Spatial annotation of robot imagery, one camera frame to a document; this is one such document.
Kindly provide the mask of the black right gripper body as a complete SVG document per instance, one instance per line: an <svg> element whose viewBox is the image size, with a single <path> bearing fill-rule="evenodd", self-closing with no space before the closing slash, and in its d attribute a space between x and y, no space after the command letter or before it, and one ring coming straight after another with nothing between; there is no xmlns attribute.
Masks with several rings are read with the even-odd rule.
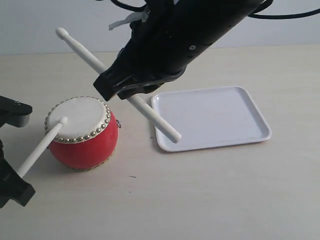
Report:
<svg viewBox="0 0 320 240"><path fill-rule="evenodd" d="M117 57L117 76L177 75L240 22L238 0L147 0L132 11L131 38Z"/></svg>

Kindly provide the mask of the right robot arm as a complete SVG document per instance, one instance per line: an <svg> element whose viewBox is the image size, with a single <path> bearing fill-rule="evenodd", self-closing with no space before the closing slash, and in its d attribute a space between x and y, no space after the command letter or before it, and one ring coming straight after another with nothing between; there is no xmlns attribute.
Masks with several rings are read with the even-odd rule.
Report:
<svg viewBox="0 0 320 240"><path fill-rule="evenodd" d="M148 94L178 79L189 63L261 5L259 0L148 0L148 17L93 83L109 101Z"/></svg>

